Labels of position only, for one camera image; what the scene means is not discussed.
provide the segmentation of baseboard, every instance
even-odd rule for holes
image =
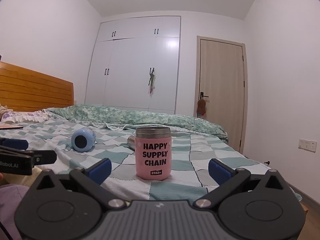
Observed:
[[[314,200],[313,198],[309,197],[308,195],[306,195],[305,193],[303,193],[302,191],[300,191],[296,187],[292,186],[291,184],[289,184],[289,186],[294,190],[294,192],[296,192],[296,193],[298,193],[298,194],[300,194],[302,196],[301,202],[307,208],[309,208],[309,209],[312,208],[313,210],[315,210],[317,213],[320,214],[320,203],[318,203],[316,200]]]

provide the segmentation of wardrobe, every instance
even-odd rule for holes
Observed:
[[[93,50],[85,103],[174,114],[179,44],[178,16],[102,23]],[[152,71],[154,85],[150,89]]]

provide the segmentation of blue gripper pad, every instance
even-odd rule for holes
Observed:
[[[8,138],[0,138],[0,145],[17,150],[26,150],[29,147],[29,143],[26,140]]]
[[[84,170],[84,174],[95,183],[101,185],[112,171],[112,163],[108,158],[104,158],[90,168]]]
[[[231,179],[236,172],[218,161],[217,159],[211,159],[208,165],[208,171],[211,178],[213,178],[219,185],[225,183],[228,179]]]

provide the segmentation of door handle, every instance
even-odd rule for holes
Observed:
[[[205,97],[205,98],[208,98],[208,96],[204,96],[204,95],[203,95],[203,92],[200,92],[200,99],[203,99],[204,97]]]

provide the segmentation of blue speaker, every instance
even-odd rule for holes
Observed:
[[[77,152],[89,151],[96,141],[95,133],[89,128],[75,131],[71,137],[71,144]]]

